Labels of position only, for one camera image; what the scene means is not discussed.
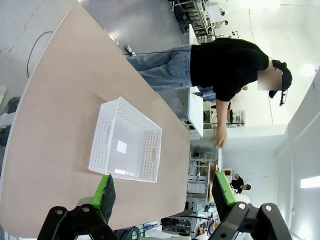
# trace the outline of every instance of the baseball cap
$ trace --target baseball cap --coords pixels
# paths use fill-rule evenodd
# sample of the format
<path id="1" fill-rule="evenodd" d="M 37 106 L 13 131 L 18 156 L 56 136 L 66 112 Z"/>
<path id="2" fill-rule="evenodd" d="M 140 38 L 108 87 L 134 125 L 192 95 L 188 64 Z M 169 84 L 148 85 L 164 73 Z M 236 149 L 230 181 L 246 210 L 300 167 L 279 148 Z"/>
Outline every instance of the baseball cap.
<path id="1" fill-rule="evenodd" d="M 283 75 L 282 75 L 282 92 L 286 91 L 292 83 L 292 75 L 290 70 L 287 68 L 287 64 L 285 62 L 281 63 L 283 65 Z M 274 98 L 278 91 L 269 91 L 269 97 Z"/>

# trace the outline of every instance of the person in black shirt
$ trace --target person in black shirt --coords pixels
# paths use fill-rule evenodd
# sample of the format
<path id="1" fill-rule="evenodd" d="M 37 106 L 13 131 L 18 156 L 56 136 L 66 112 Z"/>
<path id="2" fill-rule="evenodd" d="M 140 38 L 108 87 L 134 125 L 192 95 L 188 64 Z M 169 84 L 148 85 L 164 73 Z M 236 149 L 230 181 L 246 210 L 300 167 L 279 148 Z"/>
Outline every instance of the person in black shirt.
<path id="1" fill-rule="evenodd" d="M 250 190 L 251 185 L 249 184 L 244 184 L 244 180 L 238 175 L 235 175 L 236 180 L 231 181 L 231 185 L 234 189 L 238 190 L 238 193 L 240 194 L 242 190 Z"/>
<path id="2" fill-rule="evenodd" d="M 228 138 L 228 105 L 239 89 L 257 81 L 258 73 L 270 86 L 267 89 L 270 98 L 277 90 L 286 91 L 292 82 L 285 62 L 270 60 L 257 45 L 242 39 L 221 37 L 201 45 L 139 54 L 127 60 L 157 92 L 197 86 L 198 96 L 215 102 L 215 145 L 221 148 Z"/>

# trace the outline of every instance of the white plastic basket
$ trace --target white plastic basket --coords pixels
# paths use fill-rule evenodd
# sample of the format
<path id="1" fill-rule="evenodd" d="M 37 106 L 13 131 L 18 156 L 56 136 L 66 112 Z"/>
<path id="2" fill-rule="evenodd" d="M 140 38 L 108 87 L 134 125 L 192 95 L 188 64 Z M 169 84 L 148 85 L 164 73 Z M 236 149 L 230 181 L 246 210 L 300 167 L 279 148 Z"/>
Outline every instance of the white plastic basket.
<path id="1" fill-rule="evenodd" d="M 122 97 L 103 103 L 89 170 L 114 178 L 157 182 L 162 129 Z"/>

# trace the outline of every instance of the white label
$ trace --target white label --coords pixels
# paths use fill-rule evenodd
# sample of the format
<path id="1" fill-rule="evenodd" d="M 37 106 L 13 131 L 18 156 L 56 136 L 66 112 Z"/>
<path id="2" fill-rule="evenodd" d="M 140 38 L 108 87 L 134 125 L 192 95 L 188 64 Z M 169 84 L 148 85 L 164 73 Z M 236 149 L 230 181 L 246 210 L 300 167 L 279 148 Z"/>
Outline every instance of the white label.
<path id="1" fill-rule="evenodd" d="M 118 144 L 116 146 L 116 150 L 120 153 L 126 154 L 127 151 L 127 144 L 118 140 Z"/>
<path id="2" fill-rule="evenodd" d="M 125 175 L 125 174 L 126 174 L 126 171 L 124 171 L 124 170 L 119 170 L 119 169 L 114 169 L 114 173 L 115 173 L 115 174 Z"/>

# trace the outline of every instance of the black t-shirt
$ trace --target black t-shirt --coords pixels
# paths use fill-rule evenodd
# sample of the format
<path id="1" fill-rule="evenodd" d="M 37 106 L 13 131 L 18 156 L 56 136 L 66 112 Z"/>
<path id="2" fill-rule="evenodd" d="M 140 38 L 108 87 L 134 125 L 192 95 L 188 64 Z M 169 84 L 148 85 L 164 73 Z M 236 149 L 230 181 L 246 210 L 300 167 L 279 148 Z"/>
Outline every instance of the black t-shirt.
<path id="1" fill-rule="evenodd" d="M 239 176 L 237 180 L 232 180 L 231 185 L 234 189 L 238 190 L 238 193 L 240 194 L 242 192 L 241 186 L 244 185 L 244 180 Z"/>
<path id="2" fill-rule="evenodd" d="M 242 39 L 221 37 L 191 47 L 192 85 L 213 87 L 216 99 L 224 102 L 244 85 L 256 81 L 258 71 L 268 66 L 268 56 L 257 45 Z"/>

